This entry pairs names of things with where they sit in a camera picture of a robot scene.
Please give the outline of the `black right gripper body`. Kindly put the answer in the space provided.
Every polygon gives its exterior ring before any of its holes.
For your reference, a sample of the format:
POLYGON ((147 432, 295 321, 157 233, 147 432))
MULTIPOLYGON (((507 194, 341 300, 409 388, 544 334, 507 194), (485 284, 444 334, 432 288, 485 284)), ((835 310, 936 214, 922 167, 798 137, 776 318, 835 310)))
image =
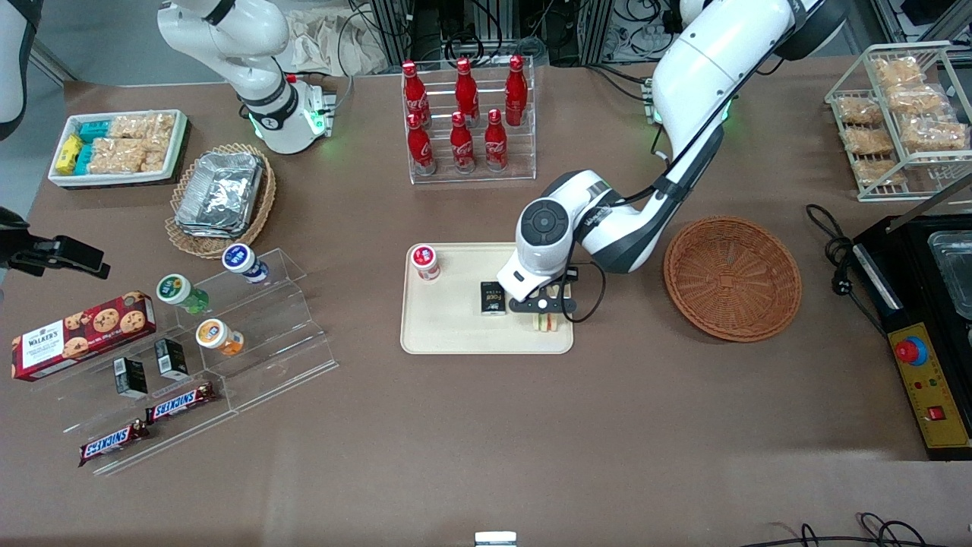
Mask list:
POLYGON ((29 224, 13 210, 1 207, 1 267, 35 276, 35 267, 22 262, 34 250, 29 224))

